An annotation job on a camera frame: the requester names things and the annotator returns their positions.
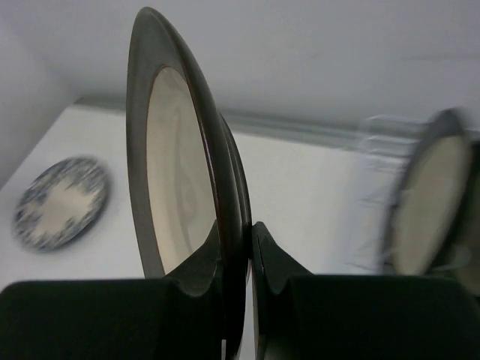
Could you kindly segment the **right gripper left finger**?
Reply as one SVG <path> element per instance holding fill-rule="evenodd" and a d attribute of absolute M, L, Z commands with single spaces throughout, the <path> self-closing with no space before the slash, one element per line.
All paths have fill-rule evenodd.
<path fill-rule="evenodd" d="M 160 279 L 25 281 L 1 292 L 3 359 L 221 359 L 215 276 L 198 295 Z"/>

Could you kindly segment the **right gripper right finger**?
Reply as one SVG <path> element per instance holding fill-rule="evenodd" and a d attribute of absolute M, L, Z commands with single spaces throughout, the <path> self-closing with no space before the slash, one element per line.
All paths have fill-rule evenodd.
<path fill-rule="evenodd" d="M 258 359 L 477 359 L 479 305 L 441 277 L 313 274 L 252 229 Z"/>

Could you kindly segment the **silver rim plate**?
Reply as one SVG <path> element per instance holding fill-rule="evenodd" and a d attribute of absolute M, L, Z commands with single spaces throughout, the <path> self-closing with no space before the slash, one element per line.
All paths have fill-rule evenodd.
<path fill-rule="evenodd" d="M 473 149 L 459 109 L 425 127 L 394 187 L 385 253 L 399 275 L 425 275 L 448 262 L 471 184 Z"/>
<path fill-rule="evenodd" d="M 130 203 L 144 275 L 172 287 L 181 347 L 242 344 L 251 207 L 239 151 L 203 72 L 157 10 L 136 15 L 126 98 Z"/>

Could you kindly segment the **blue floral plate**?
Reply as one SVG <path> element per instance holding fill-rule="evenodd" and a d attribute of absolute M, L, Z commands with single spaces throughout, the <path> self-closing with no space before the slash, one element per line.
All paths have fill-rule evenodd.
<path fill-rule="evenodd" d="M 96 157 L 67 157 L 53 164 L 19 198 L 13 238 L 22 248 L 38 253 L 68 246 L 99 220 L 110 188 L 110 171 Z"/>

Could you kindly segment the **striped dark rim plate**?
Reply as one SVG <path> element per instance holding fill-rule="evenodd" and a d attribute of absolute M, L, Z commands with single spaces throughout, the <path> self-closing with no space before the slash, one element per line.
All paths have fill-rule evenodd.
<path fill-rule="evenodd" d="M 479 139 L 472 143 L 472 155 L 469 184 L 444 268 L 479 297 Z"/>

